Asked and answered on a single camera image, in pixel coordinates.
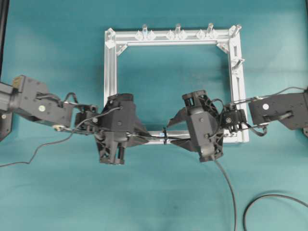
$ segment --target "aluminum frame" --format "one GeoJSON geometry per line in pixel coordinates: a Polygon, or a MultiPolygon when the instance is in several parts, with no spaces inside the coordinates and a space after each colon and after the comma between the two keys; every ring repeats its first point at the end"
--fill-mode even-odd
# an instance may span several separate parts
{"type": "MultiPolygon", "coordinates": [[[[216,45],[228,55],[229,76],[231,87],[231,100],[246,98],[243,74],[243,62],[240,25],[229,29],[214,29],[212,23],[207,29],[184,30],[177,24],[174,30],[148,31],[147,25],[142,26],[141,31],[117,31],[112,28],[105,31],[104,52],[104,105],[107,98],[117,94],[117,57],[127,47],[134,46],[179,46],[179,45],[216,45]]],[[[247,116],[246,104],[238,105],[244,109],[247,116]]],[[[161,131],[149,131],[153,136],[163,136],[161,131]]],[[[187,130],[168,131],[168,136],[189,138],[187,130]]],[[[248,130],[230,134],[225,130],[224,142],[248,142],[248,130]]],[[[164,144],[164,140],[150,140],[149,144],[164,144]]]]}

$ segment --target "black pole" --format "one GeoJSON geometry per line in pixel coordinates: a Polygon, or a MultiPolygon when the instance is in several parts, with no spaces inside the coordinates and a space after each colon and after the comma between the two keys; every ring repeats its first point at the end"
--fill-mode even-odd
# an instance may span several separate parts
{"type": "Polygon", "coordinates": [[[0,1],[0,79],[2,74],[2,63],[3,63],[3,49],[4,49],[4,38],[5,38],[5,28],[6,21],[8,18],[10,0],[0,1]]]}

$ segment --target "screw head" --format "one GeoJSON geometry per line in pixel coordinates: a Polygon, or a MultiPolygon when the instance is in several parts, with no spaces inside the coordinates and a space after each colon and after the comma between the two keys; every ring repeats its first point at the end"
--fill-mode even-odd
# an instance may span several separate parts
{"type": "Polygon", "coordinates": [[[46,110],[46,107],[45,107],[44,105],[40,105],[39,108],[38,108],[38,110],[39,110],[40,112],[44,112],[44,111],[46,110]]]}
{"type": "Polygon", "coordinates": [[[268,110],[269,107],[270,107],[270,106],[269,106],[267,103],[265,103],[265,104],[262,105],[262,108],[263,108],[264,110],[268,110]]]}
{"type": "Polygon", "coordinates": [[[232,122],[232,120],[231,120],[231,118],[226,118],[226,122],[227,122],[227,124],[229,124],[229,123],[231,123],[232,122]]]}

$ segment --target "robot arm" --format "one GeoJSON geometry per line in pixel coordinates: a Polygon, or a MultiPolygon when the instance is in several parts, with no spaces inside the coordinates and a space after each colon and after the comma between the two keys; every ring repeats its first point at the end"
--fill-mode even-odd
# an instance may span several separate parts
{"type": "Polygon", "coordinates": [[[26,76],[16,77],[12,86],[0,83],[0,141],[11,131],[12,113],[56,131],[93,135],[99,160],[105,164],[124,164],[124,149],[147,143],[145,137],[150,136],[136,116],[131,94],[109,97],[102,113],[98,113],[94,105],[61,101],[49,93],[46,84],[26,76]],[[80,112],[71,129],[74,108],[80,112]]]}
{"type": "Polygon", "coordinates": [[[186,121],[190,138],[171,143],[198,152],[200,162],[215,160],[223,155],[224,129],[231,133],[250,129],[258,136],[264,136],[268,123],[278,120],[291,130],[302,128],[308,137],[308,89],[303,93],[277,93],[231,102],[223,105],[220,114],[213,102],[221,100],[209,100],[205,90],[183,95],[182,98],[185,107],[169,121],[168,127],[186,121]],[[237,109],[240,103],[248,103],[254,126],[247,123],[244,110],[237,109]]]}

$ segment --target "teal tabletop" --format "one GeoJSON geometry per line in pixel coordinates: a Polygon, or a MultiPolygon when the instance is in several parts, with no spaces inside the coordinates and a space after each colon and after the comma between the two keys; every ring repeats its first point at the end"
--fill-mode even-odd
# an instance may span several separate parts
{"type": "MultiPolygon", "coordinates": [[[[3,72],[45,82],[63,98],[103,108],[104,31],[230,28],[241,24],[248,97],[308,86],[305,0],[12,0],[3,72]]],[[[137,114],[161,130],[183,107],[181,95],[205,89],[230,98],[228,58],[215,46],[129,48],[118,60],[118,90],[135,95],[137,114]]],[[[67,136],[19,116],[0,143],[0,164],[27,161],[37,146],[67,136]]],[[[42,148],[30,165],[0,168],[0,227],[6,231],[231,231],[226,181],[213,162],[173,145],[126,150],[124,166],[100,164],[94,138],[75,135],[42,148]]],[[[225,144],[219,159],[235,190],[238,230],[247,203],[260,193],[308,201],[308,138],[279,122],[268,134],[225,144]]],[[[265,199],[247,215],[250,231],[308,230],[306,208],[265,199]]]]}

